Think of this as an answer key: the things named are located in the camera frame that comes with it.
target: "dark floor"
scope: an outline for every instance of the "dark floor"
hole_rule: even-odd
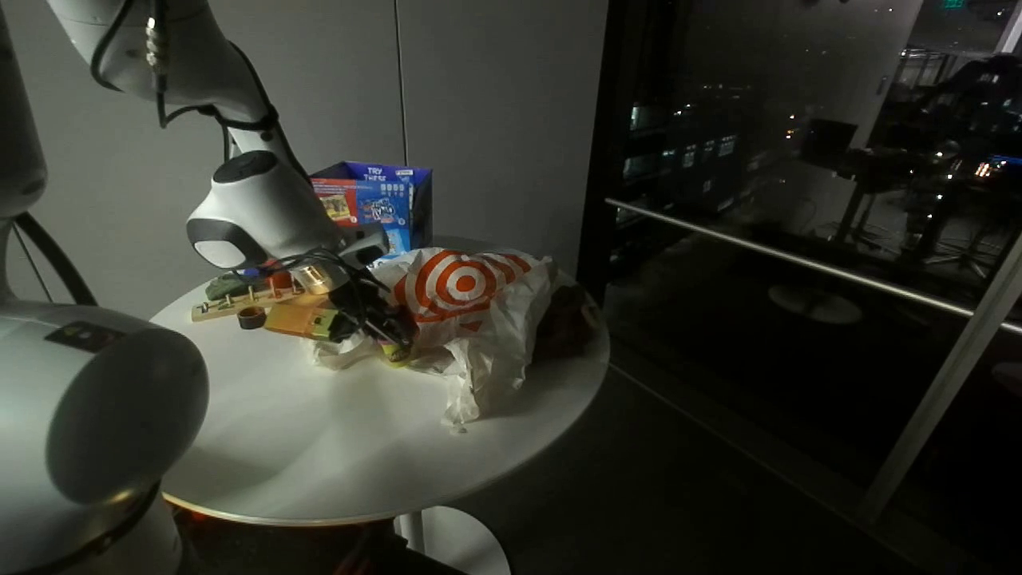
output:
[[[462,508],[525,575],[917,572],[620,373],[564,441]]]

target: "gray wall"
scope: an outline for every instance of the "gray wall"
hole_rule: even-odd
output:
[[[436,232],[576,268],[607,0],[211,5],[255,62],[311,170],[403,157],[435,165]],[[209,192],[220,133],[209,119],[160,131],[149,101],[90,81],[40,0],[3,11],[51,170],[34,214],[106,306],[149,315],[215,271],[181,221]],[[37,297],[20,256],[14,284]]]

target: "round white table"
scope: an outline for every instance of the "round white table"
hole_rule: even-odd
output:
[[[384,357],[328,372],[311,338],[246,333],[237,320],[191,324],[202,301],[205,287],[196,287],[152,315],[202,349],[211,376],[205,424],[163,489],[180,508],[237,524],[337,526],[455,503],[579,421],[611,361],[601,327],[579,355],[532,361],[499,414],[455,430],[440,373]]]

